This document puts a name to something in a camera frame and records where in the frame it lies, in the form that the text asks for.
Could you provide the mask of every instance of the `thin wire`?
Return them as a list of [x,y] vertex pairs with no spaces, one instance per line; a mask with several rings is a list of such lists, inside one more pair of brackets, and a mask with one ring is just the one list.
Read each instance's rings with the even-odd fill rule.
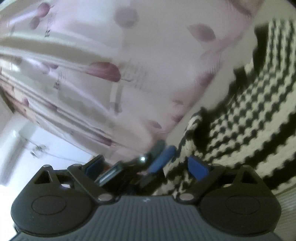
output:
[[[35,145],[36,147],[39,147],[39,145],[37,145],[36,143],[32,142],[31,140],[29,140],[29,139],[27,139],[27,138],[24,138],[24,139],[25,139],[26,141],[32,143],[32,144]],[[67,161],[72,161],[72,162],[80,163],[80,164],[83,164],[83,165],[85,164],[85,163],[83,163],[83,162],[76,161],[76,160],[72,160],[72,159],[68,159],[68,158],[65,158],[65,157],[62,157],[62,156],[56,156],[56,155],[53,155],[53,154],[48,153],[48,152],[43,151],[43,150],[40,150],[40,152],[45,153],[45,154],[47,154],[47,155],[49,155],[49,156],[52,156],[52,157],[55,157],[55,158],[59,158],[59,159],[67,160]]]

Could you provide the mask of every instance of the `silver screw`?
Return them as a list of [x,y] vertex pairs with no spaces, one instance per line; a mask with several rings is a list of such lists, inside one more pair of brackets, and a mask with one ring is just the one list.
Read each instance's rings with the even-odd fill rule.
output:
[[179,198],[182,201],[191,201],[192,199],[194,199],[194,196],[190,193],[182,193]]
[[104,194],[101,194],[100,196],[98,196],[98,200],[104,201],[104,202],[111,201],[112,198],[113,198],[113,196],[109,193],[104,193]]

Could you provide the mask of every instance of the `pink floral fabric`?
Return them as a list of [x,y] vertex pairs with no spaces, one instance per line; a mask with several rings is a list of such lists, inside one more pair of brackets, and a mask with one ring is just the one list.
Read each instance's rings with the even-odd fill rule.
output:
[[261,3],[7,0],[0,83],[43,128],[128,160],[199,100]]

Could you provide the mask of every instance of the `black and white woven fabric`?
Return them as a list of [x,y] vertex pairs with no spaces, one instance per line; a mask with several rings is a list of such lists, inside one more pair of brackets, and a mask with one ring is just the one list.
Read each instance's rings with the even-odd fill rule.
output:
[[278,194],[296,184],[296,22],[257,27],[253,58],[236,70],[226,98],[188,123],[178,154],[164,168],[156,194],[184,192],[192,181],[187,157],[231,168],[250,165]]

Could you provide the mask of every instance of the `white logo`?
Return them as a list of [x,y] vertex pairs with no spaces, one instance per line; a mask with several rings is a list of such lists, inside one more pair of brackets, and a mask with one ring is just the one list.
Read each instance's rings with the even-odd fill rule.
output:
[[151,200],[149,199],[149,198],[145,198],[145,199],[143,199],[143,202],[145,202],[145,203],[148,203],[148,202],[150,202]]

